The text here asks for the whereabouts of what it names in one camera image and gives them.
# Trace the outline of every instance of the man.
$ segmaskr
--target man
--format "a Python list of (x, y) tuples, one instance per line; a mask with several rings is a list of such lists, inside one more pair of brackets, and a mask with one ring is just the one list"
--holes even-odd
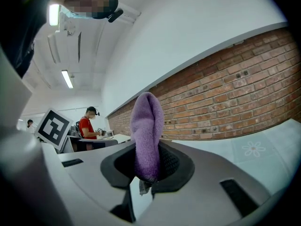
[[(79, 131), (83, 138), (85, 139), (97, 139), (97, 136), (100, 136), (101, 132), (94, 132), (90, 120), (95, 119), (96, 109), (91, 106), (87, 108), (86, 114), (79, 121)], [(92, 150), (92, 145), (87, 144), (87, 151)]]
[(0, 33), (0, 43), (8, 60), (22, 78), (34, 54), (34, 38), (47, 22), (49, 4), (60, 4), (71, 12), (96, 19), (108, 18), (118, 0), (1, 0), (2, 17), (7, 26)]

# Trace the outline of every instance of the fluorescent light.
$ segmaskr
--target fluorescent light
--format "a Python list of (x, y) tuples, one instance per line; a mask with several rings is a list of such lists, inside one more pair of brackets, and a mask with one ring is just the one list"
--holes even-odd
[(49, 24), (50, 26), (58, 25), (58, 13), (59, 13), (60, 5), (53, 4), (49, 6)]
[(64, 79), (65, 79), (65, 81), (66, 81), (68, 87), (69, 87), (70, 89), (73, 89), (73, 85), (72, 85), (71, 80), (70, 80), (70, 78), (69, 78), (68, 71), (67, 71), (67, 70), (62, 70), (62, 75), (63, 75), (63, 77), (64, 77)]

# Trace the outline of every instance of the flower sticker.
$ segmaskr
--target flower sticker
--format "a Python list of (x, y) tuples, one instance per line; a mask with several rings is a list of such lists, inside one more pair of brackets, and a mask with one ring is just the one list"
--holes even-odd
[(261, 142), (258, 141), (255, 144), (252, 141), (248, 142), (248, 145), (242, 146), (242, 149), (245, 149), (245, 156), (253, 154), (255, 157), (260, 157), (259, 152), (264, 152), (265, 148), (261, 146)]

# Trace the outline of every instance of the desk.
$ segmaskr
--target desk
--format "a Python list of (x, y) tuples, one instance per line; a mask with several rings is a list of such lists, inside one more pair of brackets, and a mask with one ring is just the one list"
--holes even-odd
[(128, 140), (131, 140), (131, 137), (125, 136), (125, 135), (122, 135), (122, 134), (117, 134), (117, 135), (114, 135), (113, 137), (104, 138), (103, 140), (117, 140), (118, 144), (120, 144), (120, 143), (124, 143)]

